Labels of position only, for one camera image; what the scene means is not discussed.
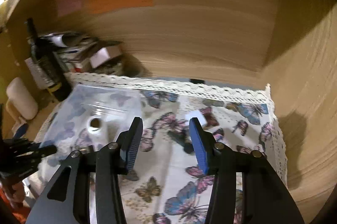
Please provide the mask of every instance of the white lace edge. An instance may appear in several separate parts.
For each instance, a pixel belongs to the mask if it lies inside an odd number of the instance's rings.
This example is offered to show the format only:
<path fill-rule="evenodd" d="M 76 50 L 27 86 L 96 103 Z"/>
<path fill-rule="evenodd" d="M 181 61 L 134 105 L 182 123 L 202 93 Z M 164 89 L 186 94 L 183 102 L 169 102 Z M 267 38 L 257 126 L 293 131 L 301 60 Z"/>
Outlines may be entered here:
<path fill-rule="evenodd" d="M 275 104 L 271 99 L 271 89 L 269 84 L 266 85 L 265 90 L 253 91 L 232 89 L 229 87 L 208 86 L 205 84 L 193 84 L 191 82 L 152 80 L 136 77 L 130 78 L 126 76 L 108 76 L 95 73 L 66 73 L 65 76 L 71 84 L 82 83 L 127 89 L 165 91 L 179 95 L 220 101 L 266 104 L 269 113 L 269 120 L 273 125 L 272 142 L 275 152 L 276 172 L 284 184 L 287 185 L 287 157 L 285 155 L 285 143 L 282 131 L 278 125 L 277 117 L 274 114 Z M 38 133 L 38 136 L 44 134 L 48 129 L 47 125 L 49 124 L 50 118 L 53 116 L 53 113 L 55 113 L 56 108 L 58 109 L 60 105 L 61 104 L 55 107 L 53 112 L 46 119 Z"/>
<path fill-rule="evenodd" d="M 43 124 L 41 125 L 35 139 L 34 139 L 34 142 L 42 142 L 43 141 L 43 138 L 44 138 L 44 135 L 46 134 L 48 128 L 49 128 L 49 125 L 51 123 L 51 119 L 53 118 L 53 115 L 55 113 L 58 112 L 59 108 L 61 107 L 62 105 L 62 102 L 61 103 L 58 103 L 54 109 L 52 110 L 52 112 L 48 115 L 48 117 L 46 118 L 46 120 L 43 122 Z"/>

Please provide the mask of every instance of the small white block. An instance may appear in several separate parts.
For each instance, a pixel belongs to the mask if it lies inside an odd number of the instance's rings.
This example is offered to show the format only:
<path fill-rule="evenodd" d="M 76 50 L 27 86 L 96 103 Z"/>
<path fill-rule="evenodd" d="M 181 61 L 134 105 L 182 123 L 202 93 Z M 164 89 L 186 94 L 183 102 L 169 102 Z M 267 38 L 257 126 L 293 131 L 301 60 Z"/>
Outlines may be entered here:
<path fill-rule="evenodd" d="M 185 119 L 187 120 L 186 122 L 187 126 L 189 125 L 189 120 L 193 117 L 196 117 L 199 120 L 201 127 L 205 127 L 207 125 L 207 121 L 205 117 L 203 116 L 203 114 L 199 110 L 196 110 L 196 111 L 192 111 L 192 112 L 185 114 Z"/>

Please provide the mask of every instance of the white container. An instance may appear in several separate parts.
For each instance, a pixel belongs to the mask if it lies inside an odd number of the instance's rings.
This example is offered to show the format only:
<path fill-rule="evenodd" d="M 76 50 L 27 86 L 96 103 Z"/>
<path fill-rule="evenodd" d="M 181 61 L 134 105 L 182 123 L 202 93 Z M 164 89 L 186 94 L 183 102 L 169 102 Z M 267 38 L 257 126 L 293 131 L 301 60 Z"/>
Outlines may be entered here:
<path fill-rule="evenodd" d="M 106 116 L 95 115 L 87 120 L 87 131 L 95 143 L 108 143 Z"/>
<path fill-rule="evenodd" d="M 23 84 L 21 78 L 16 77 L 7 86 L 6 94 L 15 108 L 24 119 L 33 119 L 38 112 L 38 105 L 35 99 Z"/>

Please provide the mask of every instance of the bottle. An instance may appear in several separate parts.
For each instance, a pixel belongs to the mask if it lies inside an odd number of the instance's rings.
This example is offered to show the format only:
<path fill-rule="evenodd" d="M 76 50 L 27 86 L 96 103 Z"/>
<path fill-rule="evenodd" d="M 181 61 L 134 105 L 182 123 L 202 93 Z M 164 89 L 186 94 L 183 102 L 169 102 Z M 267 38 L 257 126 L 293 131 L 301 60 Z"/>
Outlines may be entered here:
<path fill-rule="evenodd" d="M 58 101 L 65 100 L 71 93 L 71 86 L 57 61 L 55 46 L 38 37 L 32 18 L 27 19 L 27 30 L 30 35 L 32 60 L 45 72 L 44 79 L 49 92 Z"/>

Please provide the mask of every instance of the wood grain surface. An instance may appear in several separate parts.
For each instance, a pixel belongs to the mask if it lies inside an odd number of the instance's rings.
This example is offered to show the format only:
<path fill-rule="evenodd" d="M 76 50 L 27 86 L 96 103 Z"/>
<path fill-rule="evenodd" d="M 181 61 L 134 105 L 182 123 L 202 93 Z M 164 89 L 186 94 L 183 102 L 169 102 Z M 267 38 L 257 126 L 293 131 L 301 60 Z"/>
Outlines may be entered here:
<path fill-rule="evenodd" d="M 281 0 L 262 82 L 284 133 L 288 186 L 308 223 L 337 183 L 337 0 Z"/>
<path fill-rule="evenodd" d="M 99 15 L 84 2 L 81 11 L 57 18 L 54 0 L 20 0 L 7 38 L 23 63 L 23 22 L 32 16 L 40 32 L 78 30 L 124 41 L 153 76 L 270 83 L 287 144 L 289 190 L 309 223 L 337 182 L 336 1 L 153 0 L 153 7 Z"/>
<path fill-rule="evenodd" d="M 153 7 L 58 18 L 54 0 L 32 12 L 39 31 L 84 31 L 125 42 L 153 76 L 198 77 L 255 86 L 279 0 L 153 0 Z M 11 33 L 13 40 L 22 32 Z"/>
<path fill-rule="evenodd" d="M 0 5 L 0 27 L 4 25 L 3 16 L 1 14 L 5 13 L 8 3 L 9 2 L 7 1 Z M 26 78 L 23 76 L 24 73 L 21 67 L 17 65 L 18 62 L 12 51 L 8 30 L 5 27 L 2 28 L 2 32 L 0 33 L 0 61 L 0 103 L 5 105 L 8 99 L 6 95 L 8 84 L 17 76 Z M 31 88 L 30 91 L 35 91 L 35 94 L 37 94 L 36 87 Z M 3 138 L 11 138 L 11 129 L 15 124 L 15 121 L 7 113 L 5 106 L 3 107 L 2 115 L 2 136 Z"/>

